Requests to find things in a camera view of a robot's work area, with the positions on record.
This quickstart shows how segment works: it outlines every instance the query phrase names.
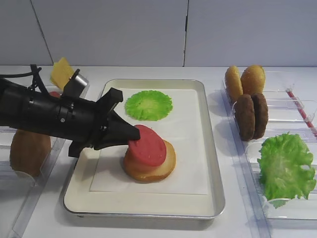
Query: white wall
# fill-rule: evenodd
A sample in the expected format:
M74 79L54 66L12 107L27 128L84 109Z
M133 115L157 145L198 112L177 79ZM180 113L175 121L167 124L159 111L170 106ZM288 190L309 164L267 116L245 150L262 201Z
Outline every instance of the white wall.
M0 64L51 64L28 0L0 0Z
M182 66L186 0L32 0L54 60Z
M317 66L317 0L32 3L0 0L0 64Z
M190 0L185 66L317 66L316 0Z

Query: sesame bun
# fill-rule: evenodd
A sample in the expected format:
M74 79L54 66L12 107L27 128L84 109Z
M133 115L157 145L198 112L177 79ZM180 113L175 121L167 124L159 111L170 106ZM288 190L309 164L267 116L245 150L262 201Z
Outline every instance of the sesame bun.
M237 66L230 66L225 73L225 85L232 103L238 100L238 97L243 94L240 73Z
M241 75L244 94L262 93L265 85L265 71L260 65L247 67Z

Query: metal tray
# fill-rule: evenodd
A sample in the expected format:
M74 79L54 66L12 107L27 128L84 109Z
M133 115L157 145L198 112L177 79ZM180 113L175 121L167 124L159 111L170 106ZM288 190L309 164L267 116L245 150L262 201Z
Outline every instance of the metal tray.
M105 85L103 94L111 87L123 91L124 101L115 111L124 120L152 127L173 144L177 155L175 170L153 186L137 184L118 169L126 146L101 151L86 148L67 185L65 209L81 217L213 221L223 212L225 197L204 85L196 80L114 79ZM124 112L126 99L142 90L168 94L173 100L171 113L159 121L128 117ZM197 179L203 174L205 178Z

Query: green lettuce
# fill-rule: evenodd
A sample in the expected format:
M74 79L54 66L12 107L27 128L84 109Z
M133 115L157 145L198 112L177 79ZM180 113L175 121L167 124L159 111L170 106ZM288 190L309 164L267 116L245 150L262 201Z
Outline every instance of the green lettuce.
M312 167L313 154L298 134L289 133L265 140L258 159L268 201L279 198L308 199L316 185L315 169ZM275 208L285 204L273 203Z
M160 120L172 109L172 99L155 90L136 93L125 103L125 112L136 120Z

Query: brown patty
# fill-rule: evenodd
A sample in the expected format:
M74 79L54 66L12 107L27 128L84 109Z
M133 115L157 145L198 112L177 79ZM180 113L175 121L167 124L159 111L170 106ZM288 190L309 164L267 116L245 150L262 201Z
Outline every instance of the brown patty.
M255 93L251 96L254 105L256 118L255 132L253 139L259 139L264 136L266 124L268 122L268 108L265 97L262 93Z
M255 112L253 100L250 95L241 95L234 107L234 116L239 126L239 134L243 141L249 141L253 138L255 130Z

